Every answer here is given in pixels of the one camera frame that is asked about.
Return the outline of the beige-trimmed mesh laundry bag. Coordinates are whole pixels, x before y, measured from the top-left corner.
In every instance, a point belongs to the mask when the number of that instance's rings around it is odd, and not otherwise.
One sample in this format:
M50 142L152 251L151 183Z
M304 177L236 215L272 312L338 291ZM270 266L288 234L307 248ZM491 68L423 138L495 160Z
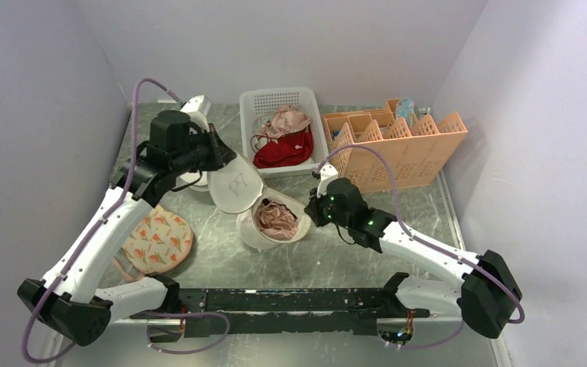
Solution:
M270 188L252 163L238 155L207 174L208 190L217 208L236 216L240 240L263 251L302 240L311 219L304 205Z

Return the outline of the pink bra from bag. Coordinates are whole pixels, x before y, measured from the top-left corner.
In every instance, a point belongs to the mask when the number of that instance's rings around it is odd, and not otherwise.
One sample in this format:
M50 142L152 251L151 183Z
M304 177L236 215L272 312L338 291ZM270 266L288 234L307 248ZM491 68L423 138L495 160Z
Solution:
M297 234L297 216L286 205L270 199L261 201L254 220L258 230L270 239L288 241Z

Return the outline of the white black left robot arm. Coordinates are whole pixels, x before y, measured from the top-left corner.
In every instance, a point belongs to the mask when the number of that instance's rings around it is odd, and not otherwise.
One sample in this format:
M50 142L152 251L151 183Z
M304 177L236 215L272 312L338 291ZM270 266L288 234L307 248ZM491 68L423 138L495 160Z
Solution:
M214 125L200 128L188 114L159 113L150 137L131 144L131 157L111 179L100 208L66 254L40 279L26 279L17 295L32 320L78 346L97 340L116 320L150 311L169 318L183 309L180 286L164 275L100 290L99 279L137 226L185 173L218 171L237 153Z

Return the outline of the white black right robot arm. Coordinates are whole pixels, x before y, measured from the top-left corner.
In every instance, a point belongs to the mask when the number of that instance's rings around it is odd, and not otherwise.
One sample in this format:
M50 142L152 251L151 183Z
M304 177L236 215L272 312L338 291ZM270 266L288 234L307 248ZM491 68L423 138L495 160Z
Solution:
M347 243L419 265L437 281L407 277L382 296L393 317L408 309L459 315L479 335L497 339L510 323L520 323L522 293L504 258L492 250L476 254L448 246L401 225L394 214L370 207L345 178L322 180L309 192L304 209L317 227L335 226Z

